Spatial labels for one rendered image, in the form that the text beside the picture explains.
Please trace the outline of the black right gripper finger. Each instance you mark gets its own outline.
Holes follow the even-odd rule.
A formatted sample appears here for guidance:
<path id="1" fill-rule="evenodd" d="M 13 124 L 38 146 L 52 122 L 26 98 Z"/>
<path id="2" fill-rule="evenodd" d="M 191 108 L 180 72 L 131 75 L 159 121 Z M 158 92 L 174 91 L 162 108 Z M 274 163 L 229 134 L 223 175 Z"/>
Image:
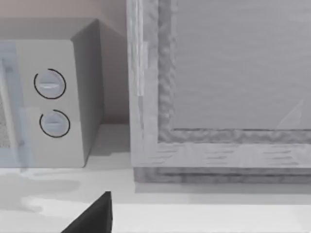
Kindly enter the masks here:
<path id="1" fill-rule="evenodd" d="M 61 233 L 112 233 L 111 191 L 104 192 Z"/>

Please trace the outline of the pale microwave oven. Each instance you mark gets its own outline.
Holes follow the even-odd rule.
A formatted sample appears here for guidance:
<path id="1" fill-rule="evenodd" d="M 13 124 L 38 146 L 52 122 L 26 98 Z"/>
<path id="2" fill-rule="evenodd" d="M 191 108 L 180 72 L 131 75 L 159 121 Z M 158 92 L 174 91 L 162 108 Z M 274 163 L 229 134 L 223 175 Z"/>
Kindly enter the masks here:
<path id="1" fill-rule="evenodd" d="M 103 73 L 100 26 L 92 18 L 0 18 L 0 40 L 17 49 L 24 104 L 30 127 L 30 167 L 84 167 L 103 113 Z M 67 88 L 58 99 L 48 100 L 34 88 L 35 74 L 48 68 L 59 71 Z M 70 120 L 61 138 L 45 135 L 42 114 L 53 109 Z"/>

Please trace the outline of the round microwave knob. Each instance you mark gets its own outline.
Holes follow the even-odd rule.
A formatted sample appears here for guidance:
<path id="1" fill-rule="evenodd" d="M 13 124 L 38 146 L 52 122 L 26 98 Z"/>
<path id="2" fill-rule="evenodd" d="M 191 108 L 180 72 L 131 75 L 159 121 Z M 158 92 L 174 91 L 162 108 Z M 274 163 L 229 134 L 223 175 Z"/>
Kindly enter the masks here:
<path id="1" fill-rule="evenodd" d="M 51 138 L 61 138 L 70 131 L 70 120 L 62 111 L 53 109 L 39 118 L 42 132 Z"/>
<path id="2" fill-rule="evenodd" d="M 67 84 L 64 76 L 59 71 L 48 68 L 35 74 L 34 88 L 43 98 L 55 100 L 65 93 Z"/>

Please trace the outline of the microwave oven door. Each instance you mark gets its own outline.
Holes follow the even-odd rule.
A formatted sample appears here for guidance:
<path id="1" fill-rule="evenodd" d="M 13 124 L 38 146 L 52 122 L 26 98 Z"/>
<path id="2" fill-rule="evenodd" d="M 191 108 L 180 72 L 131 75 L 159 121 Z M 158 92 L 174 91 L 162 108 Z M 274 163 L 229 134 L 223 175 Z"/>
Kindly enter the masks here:
<path id="1" fill-rule="evenodd" d="M 0 40 L 0 167 L 31 166 L 29 133 L 16 45 Z"/>

